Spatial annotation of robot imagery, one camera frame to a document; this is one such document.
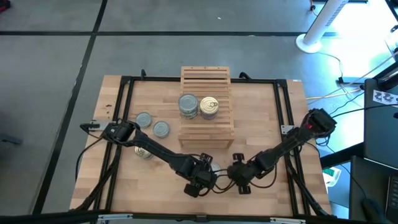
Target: wooden slatted box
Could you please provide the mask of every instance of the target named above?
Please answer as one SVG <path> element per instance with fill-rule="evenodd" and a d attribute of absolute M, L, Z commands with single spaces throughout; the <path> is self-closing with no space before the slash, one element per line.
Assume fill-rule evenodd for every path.
<path fill-rule="evenodd" d="M 228 149 L 234 141 L 234 117 L 229 67 L 182 67 L 181 95 L 194 94 L 199 101 L 216 98 L 219 110 L 215 119 L 198 115 L 180 118 L 178 140 L 182 149 Z"/>

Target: cable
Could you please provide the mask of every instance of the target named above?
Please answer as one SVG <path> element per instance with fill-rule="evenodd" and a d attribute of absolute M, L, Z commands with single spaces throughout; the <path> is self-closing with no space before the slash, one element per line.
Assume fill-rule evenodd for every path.
<path fill-rule="evenodd" d="M 80 128 L 81 128 L 86 134 L 88 134 L 89 136 L 92 136 L 92 137 L 94 137 L 94 138 L 96 138 L 96 139 L 100 139 L 100 137 L 95 136 L 94 134 L 91 134 L 91 133 L 90 133 L 90 130 L 89 130 L 88 127 L 87 127 L 87 126 L 89 126 L 89 125 L 92 125 L 92 124 L 81 124 L 81 125 L 80 125 Z"/>
<path fill-rule="evenodd" d="M 361 76 L 361 77 L 355 79 L 353 82 L 351 82 L 351 83 L 349 83 L 349 84 L 347 84 L 347 85 L 343 85 L 343 87 L 350 86 L 350 85 L 356 83 L 358 80 L 362 79 L 363 77 L 368 76 L 370 73 L 372 73 L 373 71 L 375 71 L 376 69 L 378 69 L 381 65 L 384 65 L 384 63 L 386 63 L 388 60 L 390 60 L 392 57 L 394 57 L 394 56 L 397 55 L 397 54 L 398 54 L 398 51 L 395 52 L 394 54 L 392 54 L 392 55 L 391 55 L 390 57 L 388 57 L 387 59 L 385 59 L 385 61 L 381 62 L 378 66 L 374 67 L 372 70 L 370 70 L 370 71 L 369 71 L 368 73 L 366 73 L 365 75 L 363 75 L 363 76 Z M 333 94 L 333 93 L 335 93 L 335 92 L 337 92 L 337 91 L 339 91 L 339 90 L 341 90 L 341 89 L 342 89 L 342 87 L 340 87 L 340 88 L 338 88 L 337 90 L 334 90 L 334 91 L 330 92 L 329 94 L 327 94 L 327 95 L 325 95 L 325 96 L 323 96 L 323 97 L 321 97 L 321 98 L 319 98 L 319 99 L 317 99 L 317 100 L 314 100 L 314 101 L 312 101 L 312 102 L 310 102 L 310 103 L 308 103 L 308 104 L 310 105 L 310 104 L 312 104 L 312 103 L 314 103 L 314 102 L 317 102 L 317 101 L 319 101 L 319 100 L 321 100 L 321 99 L 324 99 L 326 96 L 329 96 L 329 95 L 331 95 L 331 94 Z"/>
<path fill-rule="evenodd" d="M 300 146 L 300 148 L 298 149 L 298 153 L 300 154 L 301 153 L 301 150 L 303 149 L 303 146 Z M 290 152 L 289 152 L 289 154 L 290 154 L 290 156 L 294 156 L 294 154 L 292 154 L 291 152 L 292 152 L 293 150 L 291 150 Z"/>
<path fill-rule="evenodd" d="M 317 146 L 327 146 L 327 145 L 329 144 L 329 140 L 330 140 L 330 136 L 327 136 L 327 137 L 325 138 L 325 141 L 324 141 L 324 142 L 317 143 L 317 141 L 315 141 L 315 143 L 317 144 Z"/>
<path fill-rule="evenodd" d="M 276 174 L 277 174 L 277 164 L 275 164 L 275 174 L 274 174 L 274 180 L 272 180 L 272 182 L 269 184 L 269 185 L 267 185 L 267 186 L 258 186 L 258 185 L 256 185 L 256 184 L 254 184 L 253 182 L 251 182 L 250 181 L 250 184 L 251 185 L 253 185 L 253 186 L 255 186 L 255 187 L 257 187 L 257 188 L 260 188 L 260 189 L 267 189 L 267 188 L 270 188 L 270 187 L 272 187 L 273 185 L 274 185 L 274 183 L 275 183 L 275 181 L 276 181 Z"/>
<path fill-rule="evenodd" d="M 343 68 L 342 68 L 343 63 L 341 62 L 341 60 L 340 60 L 338 57 L 336 57 L 336 56 L 334 56 L 334 55 L 331 55 L 331 54 L 328 54 L 328 53 L 323 53 L 323 52 L 318 52 L 318 54 L 327 55 L 327 56 L 329 56 L 329 57 L 332 57 L 332 58 L 336 59 L 336 60 L 338 61 L 338 67 L 339 67 L 340 73 L 341 73 L 341 76 L 340 76 L 340 77 L 343 77 Z"/>
<path fill-rule="evenodd" d="M 319 155 L 319 157 L 321 157 L 321 154 L 316 146 L 314 146 L 312 143 L 309 143 L 309 142 L 306 142 L 306 143 L 309 144 L 310 146 L 312 146 L 316 151 L 318 151 L 318 155 Z"/>
<path fill-rule="evenodd" d="M 102 139 L 98 139 L 95 142 L 91 143 L 89 146 L 87 146 L 84 150 L 82 150 L 82 152 L 79 154 L 79 156 L 77 157 L 77 161 L 76 161 L 76 169 L 75 169 L 75 181 L 77 180 L 77 175 L 78 175 L 78 170 L 79 170 L 79 162 L 80 162 L 80 158 L 82 157 L 82 155 L 92 146 L 94 146 L 95 144 L 97 144 L 100 140 Z"/>
<path fill-rule="evenodd" d="M 336 153 L 334 150 L 332 150 L 328 145 L 326 145 L 326 147 L 327 148 L 329 148 L 330 149 L 330 151 L 332 151 L 333 153 Z M 366 195 L 366 193 L 365 193 L 365 191 L 364 191 L 364 189 L 362 188 L 362 186 L 358 183 L 358 181 L 356 181 L 356 179 L 351 175 L 351 172 L 350 171 L 348 171 L 348 169 L 347 168 L 345 168 L 343 165 L 340 165 L 342 168 L 344 168 L 346 171 L 347 171 L 347 173 L 349 174 L 349 176 L 352 178 L 352 180 L 355 182 L 355 184 L 361 189 L 361 191 L 362 191 L 362 193 L 363 193 L 363 195 L 365 196 L 365 198 L 368 198 L 368 196 Z"/>
<path fill-rule="evenodd" d="M 355 112 L 355 111 L 368 110 L 368 109 L 373 109 L 373 108 L 381 108 L 381 107 L 386 107 L 386 106 L 398 106 L 398 103 L 396 103 L 396 104 L 391 104 L 391 105 L 368 106 L 367 108 L 356 109 L 356 110 L 347 111 L 347 112 L 344 112 L 344 113 L 341 113 L 341 114 L 338 114 L 338 115 L 334 115 L 334 116 L 332 116 L 332 118 L 341 116 L 341 115 L 343 115 L 343 114 L 352 113 L 352 112 Z"/>
<path fill-rule="evenodd" d="M 217 184 L 215 184 L 215 186 L 218 190 L 226 190 L 232 183 L 233 183 L 233 180 L 231 180 L 231 182 L 226 187 L 219 187 Z"/>
<path fill-rule="evenodd" d="M 198 196 L 204 197 L 204 196 L 206 196 L 209 192 L 210 192 L 210 189 L 207 189 L 205 193 L 199 194 Z"/>
<path fill-rule="evenodd" d="M 316 8 L 316 6 L 313 4 L 313 1 L 310 0 L 310 3 L 311 3 L 310 11 L 312 11 L 312 13 L 313 13 L 314 15 L 318 16 L 318 15 L 315 13 L 315 8 Z"/>
<path fill-rule="evenodd" d="M 345 93 L 339 93 L 339 94 L 329 95 L 329 96 L 326 96 L 326 97 L 324 97 L 324 98 L 331 98 L 331 97 L 336 97 L 336 96 L 344 96 L 344 95 L 347 95 L 347 94 L 350 94 L 350 93 L 354 93 L 354 92 L 359 91 L 359 90 L 361 90 L 361 89 L 360 89 L 360 88 L 357 88 L 357 89 L 355 89 L 355 90 L 351 90 L 351 91 L 348 91 L 348 92 L 345 92 Z M 322 96 L 313 96 L 313 97 L 308 97 L 308 98 L 306 98 L 306 100 L 315 100 L 315 99 L 320 99 L 320 98 L 322 98 Z"/>
<path fill-rule="evenodd" d="M 233 182 L 233 180 L 231 180 L 231 183 L 227 186 L 227 188 L 225 189 L 225 190 L 222 190 L 222 191 L 220 191 L 220 192 L 217 192 L 217 191 L 215 191 L 214 189 L 212 189 L 212 191 L 214 192 L 214 193 L 216 193 L 216 194 L 222 194 L 222 193 L 225 193 L 225 192 L 227 192 L 229 189 L 231 189 L 233 186 L 235 186 L 235 182 Z"/>
<path fill-rule="evenodd" d="M 219 170 L 213 170 L 212 172 L 221 172 L 221 171 L 227 171 L 227 169 L 219 169 Z"/>
<path fill-rule="evenodd" d="M 336 111 L 338 111 L 340 108 L 345 107 L 349 102 L 352 102 L 353 100 L 357 99 L 358 97 L 360 97 L 360 96 L 363 95 L 364 93 L 365 93 L 365 92 L 362 92 L 362 93 L 356 95 L 354 98 L 348 100 L 343 106 L 337 107 L 337 109 L 335 109 L 333 112 L 329 113 L 329 115 L 332 115 L 333 113 L 335 113 Z"/>

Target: concrete floor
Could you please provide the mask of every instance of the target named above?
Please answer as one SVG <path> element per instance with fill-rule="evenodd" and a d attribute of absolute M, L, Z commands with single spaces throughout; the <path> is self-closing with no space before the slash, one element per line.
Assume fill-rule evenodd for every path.
<path fill-rule="evenodd" d="M 12 9 L 0 14 L 0 31 L 92 31 L 101 0 L 12 3 Z M 100 31 L 263 31 L 286 36 L 97 36 L 44 212 L 69 208 L 75 161 L 86 141 L 78 125 L 92 118 L 103 75 L 138 75 L 144 68 L 151 76 L 179 76 L 183 65 L 221 65 L 229 66 L 233 77 L 245 71 L 253 78 L 301 79 L 307 96 L 334 90 L 340 76 L 336 59 L 305 54 L 289 36 L 310 27 L 315 16 L 308 8 L 309 1 L 303 0 L 108 1 Z M 361 76 L 390 56 L 384 36 L 395 23 L 384 1 L 348 4 L 328 30 L 341 37 L 323 38 L 322 52 L 339 57 L 345 75 Z M 0 133 L 24 140 L 21 146 L 0 142 L 0 215 L 30 212 L 89 38 L 0 35 Z M 331 112 L 347 100 L 340 96 L 309 107 Z M 355 102 L 362 106 L 363 98 Z M 339 111 L 359 106 L 350 103 Z M 332 149 L 362 141 L 359 114 L 338 120 Z M 321 150 L 322 156 L 328 153 Z M 346 210 L 336 204 L 348 207 L 348 193 L 349 174 L 343 170 L 338 184 L 329 189 L 333 212 L 342 217 Z"/>

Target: metal can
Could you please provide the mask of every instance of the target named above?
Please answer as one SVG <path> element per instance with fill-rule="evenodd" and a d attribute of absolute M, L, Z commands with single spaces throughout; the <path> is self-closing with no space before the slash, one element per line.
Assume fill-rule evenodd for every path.
<path fill-rule="evenodd" d="M 205 97 L 200 102 L 200 114 L 205 119 L 214 119 L 218 112 L 218 101 L 213 97 Z"/>
<path fill-rule="evenodd" d="M 154 125 L 154 134 L 158 138 L 166 138 L 170 133 L 170 126 L 165 121 L 158 121 Z"/>
<path fill-rule="evenodd" d="M 136 152 L 137 156 L 143 159 L 150 159 L 153 156 L 152 153 L 138 146 L 135 147 L 134 151 Z"/>
<path fill-rule="evenodd" d="M 148 128 L 152 124 L 152 116 L 149 113 L 141 112 L 137 114 L 136 123 L 141 128 Z"/>
<path fill-rule="evenodd" d="M 185 119 L 193 119 L 198 114 L 198 99 L 193 94 L 184 94 L 178 99 L 180 114 Z"/>

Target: table leg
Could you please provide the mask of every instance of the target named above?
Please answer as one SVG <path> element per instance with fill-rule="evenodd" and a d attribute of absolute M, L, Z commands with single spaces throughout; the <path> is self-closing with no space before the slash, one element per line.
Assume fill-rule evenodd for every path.
<path fill-rule="evenodd" d="M 322 169 L 350 161 L 352 156 L 363 158 L 363 142 L 321 158 Z"/>

